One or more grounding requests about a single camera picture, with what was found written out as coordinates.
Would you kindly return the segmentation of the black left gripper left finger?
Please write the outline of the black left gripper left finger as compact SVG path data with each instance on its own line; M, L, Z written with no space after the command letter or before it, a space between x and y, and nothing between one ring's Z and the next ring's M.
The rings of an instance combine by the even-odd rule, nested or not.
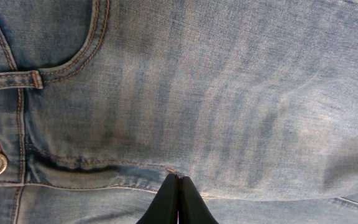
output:
M177 224L178 181L177 175L167 175L152 203L137 224Z

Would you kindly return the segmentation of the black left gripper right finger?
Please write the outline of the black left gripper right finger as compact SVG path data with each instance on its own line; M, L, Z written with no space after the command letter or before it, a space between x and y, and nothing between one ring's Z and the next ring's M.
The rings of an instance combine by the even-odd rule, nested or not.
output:
M189 177L179 180L179 224L218 224Z

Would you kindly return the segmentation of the blue denim jeans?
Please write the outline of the blue denim jeans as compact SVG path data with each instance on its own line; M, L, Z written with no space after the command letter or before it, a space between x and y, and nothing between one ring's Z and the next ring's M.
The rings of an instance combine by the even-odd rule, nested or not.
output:
M0 223L358 223L358 1L0 1Z

